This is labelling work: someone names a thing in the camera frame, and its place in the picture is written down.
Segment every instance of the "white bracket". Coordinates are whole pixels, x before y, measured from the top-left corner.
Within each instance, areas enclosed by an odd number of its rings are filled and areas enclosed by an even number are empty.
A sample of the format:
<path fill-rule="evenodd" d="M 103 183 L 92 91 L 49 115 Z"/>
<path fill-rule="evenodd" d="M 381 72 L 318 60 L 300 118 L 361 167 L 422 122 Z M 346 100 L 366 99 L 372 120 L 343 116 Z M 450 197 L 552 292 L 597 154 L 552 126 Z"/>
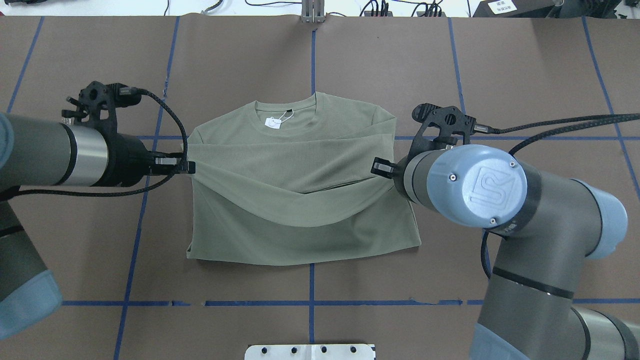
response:
<path fill-rule="evenodd" d="M 301 0 L 302 22 L 324 22 L 324 0 Z"/>
<path fill-rule="evenodd" d="M 253 345 L 244 360 L 376 360 L 371 344 Z"/>

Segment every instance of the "white mounting plate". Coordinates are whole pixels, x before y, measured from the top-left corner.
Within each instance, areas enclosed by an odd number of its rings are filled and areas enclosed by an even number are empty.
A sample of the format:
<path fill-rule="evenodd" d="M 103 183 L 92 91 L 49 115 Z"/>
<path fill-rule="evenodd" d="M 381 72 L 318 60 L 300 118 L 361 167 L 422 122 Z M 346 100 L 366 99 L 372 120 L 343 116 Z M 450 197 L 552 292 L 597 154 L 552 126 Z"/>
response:
<path fill-rule="evenodd" d="M 252 345 L 244 360 L 376 360 L 375 349 L 371 344 Z"/>

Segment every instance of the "light blue cap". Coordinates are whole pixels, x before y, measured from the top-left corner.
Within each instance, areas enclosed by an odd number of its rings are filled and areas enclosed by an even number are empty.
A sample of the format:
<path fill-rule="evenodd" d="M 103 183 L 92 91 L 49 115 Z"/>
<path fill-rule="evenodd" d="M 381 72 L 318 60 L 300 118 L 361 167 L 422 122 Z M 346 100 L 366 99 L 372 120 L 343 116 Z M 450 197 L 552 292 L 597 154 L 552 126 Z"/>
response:
<path fill-rule="evenodd" d="M 476 324 L 470 360 L 529 360 L 529 358 L 486 327 Z"/>
<path fill-rule="evenodd" d="M 524 170 L 508 153 L 484 145 L 445 151 L 431 166 L 427 191 L 449 220 L 470 227 L 495 227 L 511 220 L 527 196 Z"/>
<path fill-rule="evenodd" d="M 600 208 L 602 230 L 600 241 L 596 249 L 587 256 L 587 259 L 602 259 L 616 250 L 616 246 L 625 239 L 627 234 L 628 218 L 625 206 L 617 197 L 610 193 L 585 183 L 582 180 L 572 179 L 584 185 L 596 200 Z"/>
<path fill-rule="evenodd" d="M 13 151 L 13 141 L 13 126 L 6 115 L 0 113 L 0 168 L 4 166 Z"/>
<path fill-rule="evenodd" d="M 51 315 L 62 305 L 62 294 L 51 270 L 34 276 L 0 302 L 0 340 Z"/>

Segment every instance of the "black band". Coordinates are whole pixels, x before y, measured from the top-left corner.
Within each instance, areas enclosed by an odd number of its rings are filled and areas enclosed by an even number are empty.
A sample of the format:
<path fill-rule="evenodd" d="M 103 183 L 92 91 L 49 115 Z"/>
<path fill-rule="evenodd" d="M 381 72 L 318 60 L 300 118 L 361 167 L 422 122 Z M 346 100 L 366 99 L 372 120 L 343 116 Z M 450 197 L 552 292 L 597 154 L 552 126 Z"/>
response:
<path fill-rule="evenodd" d="M 524 204 L 511 220 L 498 227 L 489 229 L 488 231 L 490 233 L 502 237 L 510 236 L 525 227 L 538 210 L 540 198 L 542 197 L 542 177 L 540 176 L 540 172 L 538 169 L 526 163 L 520 163 L 520 166 L 522 166 L 522 170 L 524 170 L 524 174 L 527 177 L 527 196 L 525 197 Z"/>
<path fill-rule="evenodd" d="M 620 336 L 622 336 L 622 342 L 625 344 L 625 358 L 624 360 L 640 360 L 640 350 L 638 349 L 638 342 L 636 336 L 629 329 L 629 327 L 622 322 L 619 318 L 616 318 L 613 315 L 601 313 L 599 311 L 594 310 L 598 314 L 609 319 L 609 321 L 616 327 Z"/>
<path fill-rule="evenodd" d="M 563 297 L 569 300 L 573 299 L 573 291 L 556 288 L 555 286 L 543 284 L 542 282 L 531 280 L 528 277 L 520 276 L 518 274 L 514 274 L 513 272 L 508 272 L 507 270 L 503 270 L 495 266 L 493 267 L 493 274 L 498 275 L 499 277 L 503 277 L 507 280 L 517 282 L 518 284 L 528 286 L 530 288 L 534 288 L 536 290 L 540 290 L 545 293 L 549 293 L 553 296 Z"/>
<path fill-rule="evenodd" d="M 587 360 L 589 353 L 591 352 L 591 333 L 589 332 L 589 327 L 587 326 L 587 323 L 584 322 L 582 315 L 580 315 L 580 313 L 573 307 L 571 308 L 571 311 L 573 311 L 575 316 L 578 316 L 578 320 L 580 320 L 580 323 L 582 324 L 582 330 L 584 331 L 584 353 L 582 354 L 582 360 Z"/>
<path fill-rule="evenodd" d="M 19 231 L 24 231 L 24 228 L 21 225 L 7 227 L 6 229 L 0 230 L 0 238 L 4 238 L 7 235 L 15 234 Z"/>
<path fill-rule="evenodd" d="M 67 181 L 69 176 L 71 176 L 71 173 L 73 173 L 74 168 L 76 167 L 76 160 L 78 157 L 78 143 L 76 142 L 76 136 L 74 135 L 73 131 L 71 131 L 71 128 L 69 128 L 67 125 L 60 125 L 65 128 L 67 135 L 69 135 L 69 143 L 71 144 L 71 157 L 69 158 L 69 166 L 67 166 L 67 172 L 65 172 L 65 174 L 62 176 L 62 179 L 60 179 L 60 181 L 58 181 L 54 185 L 62 185 L 65 181 Z"/>

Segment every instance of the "clothing tag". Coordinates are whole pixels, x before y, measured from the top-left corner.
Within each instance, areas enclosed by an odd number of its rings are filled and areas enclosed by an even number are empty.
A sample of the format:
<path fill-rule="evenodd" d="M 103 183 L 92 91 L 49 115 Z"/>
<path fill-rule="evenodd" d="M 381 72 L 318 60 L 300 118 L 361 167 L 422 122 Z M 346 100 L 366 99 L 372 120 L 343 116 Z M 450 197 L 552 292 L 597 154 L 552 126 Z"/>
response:
<path fill-rule="evenodd" d="M 276 119 L 274 117 L 268 117 L 267 120 L 264 121 L 264 124 L 270 127 L 271 129 L 280 129 L 280 124 L 282 120 Z"/>
<path fill-rule="evenodd" d="M 518 10 L 512 0 L 499 0 L 488 4 L 494 14 L 514 12 Z"/>

